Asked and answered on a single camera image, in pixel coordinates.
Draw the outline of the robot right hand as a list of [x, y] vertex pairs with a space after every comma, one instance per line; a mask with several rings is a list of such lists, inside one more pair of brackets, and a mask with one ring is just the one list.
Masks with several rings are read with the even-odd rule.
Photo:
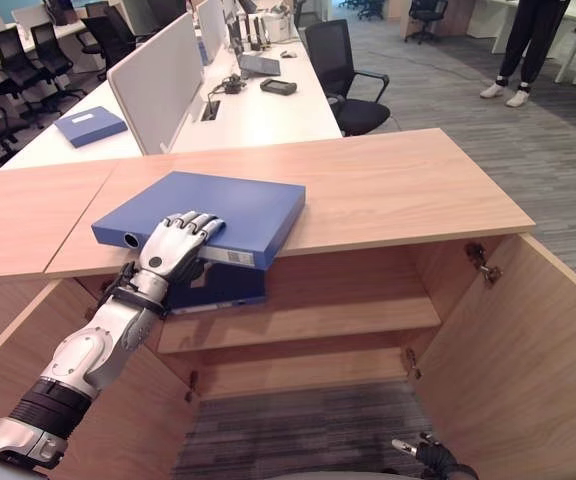
[[434, 436], [427, 432], [419, 434], [417, 445], [392, 439], [391, 445], [400, 453], [414, 457], [424, 465], [424, 479], [467, 479], [477, 480], [477, 472], [470, 466], [460, 463], [452, 452]]

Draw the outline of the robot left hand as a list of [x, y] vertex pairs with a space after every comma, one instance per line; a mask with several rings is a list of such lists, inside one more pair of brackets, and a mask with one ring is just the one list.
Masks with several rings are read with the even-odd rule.
[[139, 254], [133, 283], [146, 290], [194, 280], [203, 266], [200, 250], [224, 226], [216, 215], [196, 211], [165, 217]]

